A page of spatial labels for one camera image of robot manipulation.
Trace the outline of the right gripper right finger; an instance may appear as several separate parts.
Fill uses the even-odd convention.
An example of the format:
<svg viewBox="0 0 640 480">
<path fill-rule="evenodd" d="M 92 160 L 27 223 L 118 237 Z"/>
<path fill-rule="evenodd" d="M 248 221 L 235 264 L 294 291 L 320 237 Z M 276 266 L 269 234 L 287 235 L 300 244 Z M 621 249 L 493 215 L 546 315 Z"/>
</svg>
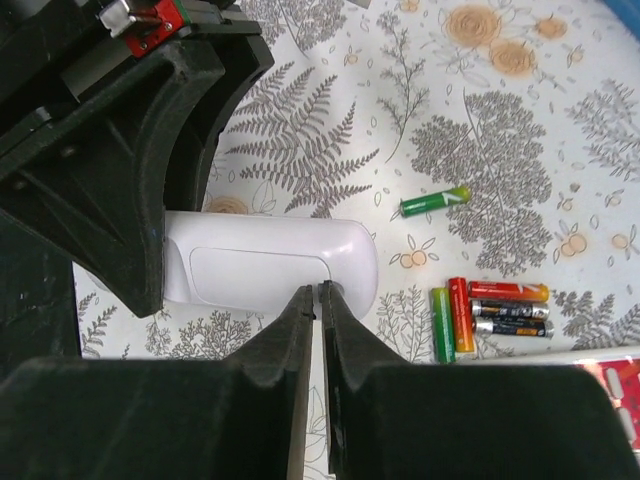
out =
<svg viewBox="0 0 640 480">
<path fill-rule="evenodd" d="M 413 364 L 320 289 L 338 479 L 635 479 L 600 383 L 576 366 Z"/>
</svg>

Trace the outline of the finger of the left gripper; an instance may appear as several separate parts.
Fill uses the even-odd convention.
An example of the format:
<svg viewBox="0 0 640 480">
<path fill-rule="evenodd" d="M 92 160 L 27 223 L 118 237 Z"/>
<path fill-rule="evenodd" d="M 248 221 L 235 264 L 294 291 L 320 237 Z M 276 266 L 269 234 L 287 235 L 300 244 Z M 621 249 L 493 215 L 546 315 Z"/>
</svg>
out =
<svg viewBox="0 0 640 480">
<path fill-rule="evenodd" d="M 179 211 L 202 208 L 221 133 L 249 89 L 274 65 L 260 35 L 231 36 L 213 49 L 217 78 L 177 138 Z"/>
<path fill-rule="evenodd" d="M 82 103 L 1 136 L 1 211 L 97 277 L 134 314 L 163 303 L 167 209 L 202 204 L 206 137 L 190 122 L 221 77 L 213 46 L 167 43 Z"/>
</svg>

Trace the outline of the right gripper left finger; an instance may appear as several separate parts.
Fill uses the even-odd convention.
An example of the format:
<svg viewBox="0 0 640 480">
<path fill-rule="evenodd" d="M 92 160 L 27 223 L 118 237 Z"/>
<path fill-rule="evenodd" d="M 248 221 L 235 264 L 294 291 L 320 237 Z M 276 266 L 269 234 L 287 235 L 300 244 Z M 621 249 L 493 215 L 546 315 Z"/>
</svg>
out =
<svg viewBox="0 0 640 480">
<path fill-rule="evenodd" d="M 44 357 L 1 386 L 5 479 L 299 479 L 313 292 L 228 357 Z"/>
</svg>

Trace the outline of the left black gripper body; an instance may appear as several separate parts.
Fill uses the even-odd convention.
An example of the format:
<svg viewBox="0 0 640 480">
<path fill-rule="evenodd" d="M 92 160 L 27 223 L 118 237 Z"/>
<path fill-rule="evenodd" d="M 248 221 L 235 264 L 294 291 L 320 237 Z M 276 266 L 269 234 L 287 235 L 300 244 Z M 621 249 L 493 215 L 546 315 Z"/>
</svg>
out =
<svg viewBox="0 0 640 480">
<path fill-rule="evenodd" d="M 19 146 L 153 54 L 178 44 L 214 54 L 240 35 L 262 31 L 233 1 L 2 2 L 2 189 L 29 185 L 26 170 L 37 163 L 11 159 Z M 165 187 L 177 190 L 177 142 Z"/>
</svg>

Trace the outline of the white remote with screen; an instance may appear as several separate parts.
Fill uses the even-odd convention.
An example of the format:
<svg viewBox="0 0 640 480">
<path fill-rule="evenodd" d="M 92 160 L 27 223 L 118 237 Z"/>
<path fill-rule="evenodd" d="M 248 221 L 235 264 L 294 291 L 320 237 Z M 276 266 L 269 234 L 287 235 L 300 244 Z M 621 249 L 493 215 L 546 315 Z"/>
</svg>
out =
<svg viewBox="0 0 640 480">
<path fill-rule="evenodd" d="M 279 313 L 301 286 L 336 284 L 358 319 L 379 284 L 377 249 L 359 222 L 169 211 L 165 300 Z"/>
</svg>

